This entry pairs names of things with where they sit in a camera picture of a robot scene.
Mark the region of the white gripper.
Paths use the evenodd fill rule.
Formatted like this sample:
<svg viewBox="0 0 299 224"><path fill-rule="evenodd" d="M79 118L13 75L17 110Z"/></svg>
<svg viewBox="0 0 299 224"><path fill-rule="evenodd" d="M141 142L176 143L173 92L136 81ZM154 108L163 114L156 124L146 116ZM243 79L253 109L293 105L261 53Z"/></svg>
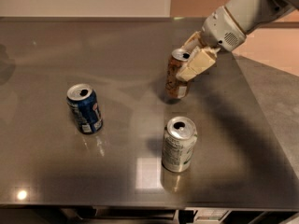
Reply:
<svg viewBox="0 0 299 224"><path fill-rule="evenodd" d="M191 57L179 68L176 78L187 82L206 71L217 60L217 49L233 51L246 40L246 35L239 28L225 6L218 7L206 18L201 32L194 32L182 45L191 51Z"/></svg>

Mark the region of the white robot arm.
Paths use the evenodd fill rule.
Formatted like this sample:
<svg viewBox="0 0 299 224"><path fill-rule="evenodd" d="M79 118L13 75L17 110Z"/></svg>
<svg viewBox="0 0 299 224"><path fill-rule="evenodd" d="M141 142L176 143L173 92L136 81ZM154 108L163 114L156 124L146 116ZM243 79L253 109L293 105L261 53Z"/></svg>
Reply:
<svg viewBox="0 0 299 224"><path fill-rule="evenodd" d="M182 46L190 53L176 79L189 81L206 71L222 49L232 51L262 24L280 19L299 8L299 0L230 0L218 7Z"/></svg>

